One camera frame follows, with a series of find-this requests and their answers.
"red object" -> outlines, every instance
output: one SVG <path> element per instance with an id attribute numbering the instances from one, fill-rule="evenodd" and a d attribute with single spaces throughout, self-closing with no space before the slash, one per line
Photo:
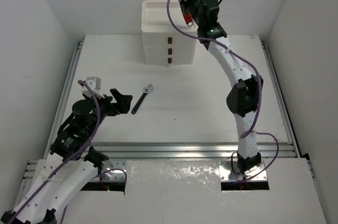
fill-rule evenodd
<path id="1" fill-rule="evenodd" d="M 183 18 L 185 20 L 185 24 L 192 22 L 192 16 L 190 14 L 183 14 Z"/>
<path id="2" fill-rule="evenodd" d="M 107 187 L 107 186 L 104 185 L 104 183 L 102 182 L 102 179 L 101 179 L 101 178 L 100 178 L 100 185 L 101 185 L 103 188 L 109 190 L 109 187 Z"/>

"white storage drawers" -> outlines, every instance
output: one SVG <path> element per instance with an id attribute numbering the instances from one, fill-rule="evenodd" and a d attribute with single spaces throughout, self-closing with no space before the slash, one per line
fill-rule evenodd
<path id="1" fill-rule="evenodd" d="M 187 27 L 178 1 L 170 2 L 174 23 L 184 32 L 197 35 L 197 26 Z M 166 1 L 144 1 L 142 4 L 142 39 L 147 64 L 180 65 L 194 61 L 196 40 L 177 32 L 170 24 Z"/>

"white robotic arm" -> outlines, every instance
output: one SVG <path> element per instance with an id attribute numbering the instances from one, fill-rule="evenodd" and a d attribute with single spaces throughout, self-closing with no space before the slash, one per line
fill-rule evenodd
<path id="1" fill-rule="evenodd" d="M 101 169 L 111 167 L 108 172 L 113 169 L 108 157 L 93 147 L 83 160 L 80 155 L 90 145 L 104 118 L 128 113 L 133 97 L 111 89 L 116 100 L 111 103 L 113 97 L 99 92 L 100 79 L 97 77 L 87 78 L 84 86 L 85 99 L 72 106 L 72 114 L 60 126 L 43 170 L 25 198 L 14 210 L 3 214 L 3 223 L 56 224 L 56 218 L 84 185 Z"/>
<path id="2" fill-rule="evenodd" d="M 229 39 L 221 37 L 216 39 L 220 43 L 225 44 L 231 49 Z M 222 66 L 224 72 L 227 74 L 231 86 L 235 86 L 241 79 L 243 81 L 251 79 L 251 71 L 244 65 L 242 61 L 235 58 L 230 54 L 229 50 L 225 50 L 223 47 L 215 43 L 210 43 L 209 52 L 217 59 L 219 64 Z M 244 132 L 247 132 L 252 125 L 255 118 L 253 111 L 246 113 L 244 117 L 238 114 L 234 114 L 237 124 L 238 134 L 238 154 L 244 159 L 255 157 L 259 153 L 259 149 L 256 141 L 256 133 L 253 131 L 247 137 L 241 138 Z"/>
<path id="3" fill-rule="evenodd" d="M 260 76 L 254 76 L 246 65 L 233 55 L 227 33 L 217 22 L 219 4 L 222 0 L 179 0 L 183 17 L 188 26 L 193 20 L 197 24 L 198 38 L 184 33 L 173 23 L 169 7 L 169 20 L 176 30 L 184 35 L 199 39 L 205 48 L 217 59 L 228 76 L 232 90 L 227 97 L 227 105 L 234 114 L 238 132 L 237 166 L 242 174 L 261 163 L 252 128 L 259 103 Z"/>

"black bracket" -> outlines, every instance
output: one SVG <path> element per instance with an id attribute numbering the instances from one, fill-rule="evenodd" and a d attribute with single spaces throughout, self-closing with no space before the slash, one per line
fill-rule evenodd
<path id="1" fill-rule="evenodd" d="M 12 211 L 7 211 L 5 212 L 2 217 L 1 217 L 1 222 L 2 223 L 9 223 L 10 219 L 16 214 L 16 212 L 14 212 L 13 210 Z M 31 224 L 30 221 L 25 221 L 25 222 L 22 222 L 20 220 L 18 220 L 17 218 L 15 218 L 15 220 L 12 222 L 12 224 Z"/>
<path id="2" fill-rule="evenodd" d="M 246 113 L 257 110 L 258 104 L 258 80 L 251 76 L 247 80 L 239 80 L 227 96 L 227 105 L 230 111 L 245 117 Z"/>
<path id="3" fill-rule="evenodd" d="M 115 112 L 118 111 L 119 114 L 127 114 L 130 110 L 130 104 L 132 103 L 133 96 L 122 95 L 116 88 L 112 88 L 110 93 L 115 98 L 116 102 L 112 103 L 113 109 L 108 112 L 107 116 L 117 115 Z"/>
<path id="4" fill-rule="evenodd" d="M 262 158 L 260 153 L 258 153 L 254 157 L 248 157 L 246 159 L 244 159 L 239 153 L 237 153 L 237 167 L 242 174 L 244 174 L 245 171 L 252 169 L 254 166 L 259 166 L 261 162 Z"/>
<path id="5" fill-rule="evenodd" d="M 55 209 L 52 210 L 48 210 L 46 212 L 46 215 L 44 216 L 44 219 L 42 222 L 40 222 L 40 224 L 57 224 L 57 220 L 55 218 Z"/>
<path id="6" fill-rule="evenodd" d="M 99 173 L 101 172 L 101 165 L 103 161 L 108 160 L 108 156 L 104 155 L 103 153 L 100 153 L 99 151 L 95 150 L 94 147 L 90 147 L 88 154 L 83 158 L 83 160 L 89 161 L 92 164 L 94 164 L 94 167 L 99 168 Z"/>

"adjustable wrench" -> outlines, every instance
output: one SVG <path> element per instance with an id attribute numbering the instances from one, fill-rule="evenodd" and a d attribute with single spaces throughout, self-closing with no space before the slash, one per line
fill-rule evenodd
<path id="1" fill-rule="evenodd" d="M 135 114 L 137 112 L 137 110 L 140 107 L 142 101 L 144 100 L 146 95 L 148 95 L 151 91 L 153 91 L 153 85 L 152 84 L 149 84 L 147 87 L 143 88 L 143 94 L 141 95 L 140 99 L 137 101 L 134 109 L 132 110 L 132 114 Z"/>

